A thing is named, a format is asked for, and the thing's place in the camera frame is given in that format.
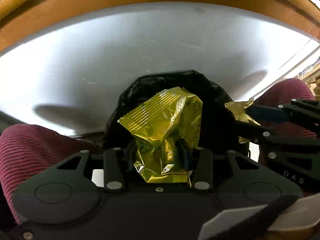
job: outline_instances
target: crinkled foil wrapper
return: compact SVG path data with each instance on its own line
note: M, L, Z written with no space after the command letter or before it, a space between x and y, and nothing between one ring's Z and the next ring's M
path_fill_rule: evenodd
M135 168L149 183L187 182L175 143L185 139L191 148L199 142L202 101L183 88L157 93L119 119L138 146Z
M242 121L242 122L251 122L251 123L260 125L252 117L250 117L245 113L245 109L251 105L253 105L253 100L249 100L247 102L245 101L229 102L224 104L225 108L228 109L233 114L233 117L236 120ZM250 140L239 136L239 143L247 143L247 142L250 142Z

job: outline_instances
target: gold foil package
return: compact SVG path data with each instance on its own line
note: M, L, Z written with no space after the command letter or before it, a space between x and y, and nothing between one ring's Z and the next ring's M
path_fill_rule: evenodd
M198 146L201 113L202 101L175 87L157 93L118 120L135 138L134 166L146 182L190 184L175 143L183 138L191 148Z
M225 103L224 106L228 109L233 117L242 122L251 122L260 125L254 119L252 119L249 115L245 113L245 109L253 104L253 100L249 100L247 102L228 102ZM250 142L249 139L243 138L239 136L239 143L247 143Z

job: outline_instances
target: white surface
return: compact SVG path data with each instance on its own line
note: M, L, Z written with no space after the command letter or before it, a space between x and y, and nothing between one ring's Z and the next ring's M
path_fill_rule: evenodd
M315 226L320 221L319 201L320 194L298 199L278 216L268 231L294 231ZM266 205L224 210L202 225L198 240L208 239L228 230L264 207Z
M247 100L319 45L274 22L241 9L182 2L74 17L0 56L0 111L66 135L101 131L137 77L189 69L233 100ZM306 44L310 51L301 54Z
M249 143L249 150L250 150L250 158L255 162L259 160L259 145L255 143Z
M97 186L97 187L104 187L104 179L103 179L103 170L95 169L92 172L92 178L91 181Z

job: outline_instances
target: white plastic piece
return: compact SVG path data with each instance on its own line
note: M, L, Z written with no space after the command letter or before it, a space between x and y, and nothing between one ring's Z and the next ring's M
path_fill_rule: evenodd
M104 187L104 183L103 183L103 170L99 170L99 169L93 170L91 181L92 181L97 187Z
M320 194L300 198L285 210L268 231L294 231L311 228L320 221ZM243 220L261 211L267 205L227 209L202 225L198 240L208 239L228 230Z

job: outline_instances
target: screw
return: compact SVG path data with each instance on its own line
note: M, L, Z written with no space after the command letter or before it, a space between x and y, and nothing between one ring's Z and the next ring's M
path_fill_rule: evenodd
M204 189L208 189L210 187L210 184L208 182L205 182L205 181L198 181L198 182L195 183L194 187L196 189L204 190Z
M277 155L276 155L274 152L270 152L270 153L268 154L268 157L269 157L270 159L274 159L275 157L277 157Z
M24 232L22 234L22 237L25 240L32 240L33 239L33 234L27 231L27 232Z

